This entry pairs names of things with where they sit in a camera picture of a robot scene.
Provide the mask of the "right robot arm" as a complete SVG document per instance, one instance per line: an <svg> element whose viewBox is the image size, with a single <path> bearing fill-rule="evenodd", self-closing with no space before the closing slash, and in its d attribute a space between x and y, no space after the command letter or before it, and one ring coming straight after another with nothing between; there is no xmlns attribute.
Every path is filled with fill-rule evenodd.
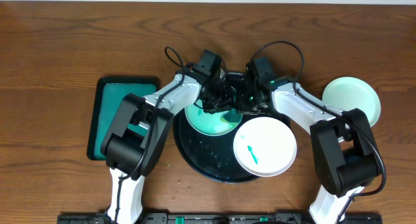
<svg viewBox="0 0 416 224"><path fill-rule="evenodd" d="M320 182L309 207L314 223L340 223L355 198L382 191L386 170L362 110L325 105L290 79L243 79L235 88L238 111L256 115L240 127L233 141L237 162L247 172L273 177L286 171L296 156L293 132L264 117L264 111L287 116L310 135Z"/></svg>

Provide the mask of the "mint plate with green smear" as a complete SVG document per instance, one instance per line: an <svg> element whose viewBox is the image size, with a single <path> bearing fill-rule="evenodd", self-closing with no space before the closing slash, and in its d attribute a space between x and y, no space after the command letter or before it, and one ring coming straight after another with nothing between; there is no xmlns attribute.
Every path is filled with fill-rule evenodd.
<svg viewBox="0 0 416 224"><path fill-rule="evenodd" d="M362 110L371 127L377 123L381 114L381 102L376 91L355 77L340 77L331 81L323 91L322 101L343 110Z"/></svg>

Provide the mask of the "pale green plate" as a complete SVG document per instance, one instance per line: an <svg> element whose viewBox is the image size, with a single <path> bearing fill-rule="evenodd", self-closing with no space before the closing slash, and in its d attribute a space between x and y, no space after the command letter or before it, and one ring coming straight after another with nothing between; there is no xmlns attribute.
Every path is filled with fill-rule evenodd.
<svg viewBox="0 0 416 224"><path fill-rule="evenodd" d="M221 136L237 127L237 125L232 126L221 122L220 116L226 111L215 114L205 113L202 109L202 101L200 100L200 92L202 89L195 87L190 89L192 92L187 95L188 100L184 110L186 120L193 129L207 136ZM231 109L239 112L234 106Z"/></svg>

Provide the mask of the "green yellow sponge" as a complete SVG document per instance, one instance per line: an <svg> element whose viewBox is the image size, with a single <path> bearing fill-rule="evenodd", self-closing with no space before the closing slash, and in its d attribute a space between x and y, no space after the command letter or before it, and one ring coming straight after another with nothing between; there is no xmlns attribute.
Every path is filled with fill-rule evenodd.
<svg viewBox="0 0 416 224"><path fill-rule="evenodd" d="M231 110L224 112L220 116L220 120L221 122L227 123L232 126L238 125L242 120L242 114L237 112L235 109L231 109Z"/></svg>

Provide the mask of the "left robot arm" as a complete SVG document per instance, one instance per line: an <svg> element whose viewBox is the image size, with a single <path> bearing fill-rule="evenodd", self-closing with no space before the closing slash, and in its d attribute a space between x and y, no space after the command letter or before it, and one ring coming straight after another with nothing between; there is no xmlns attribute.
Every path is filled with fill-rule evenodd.
<svg viewBox="0 0 416 224"><path fill-rule="evenodd" d="M197 100L213 114L228 107L232 91L224 77L178 73L155 93L122 99L100 148L113 179L110 223L138 221L144 180L161 156L174 116Z"/></svg>

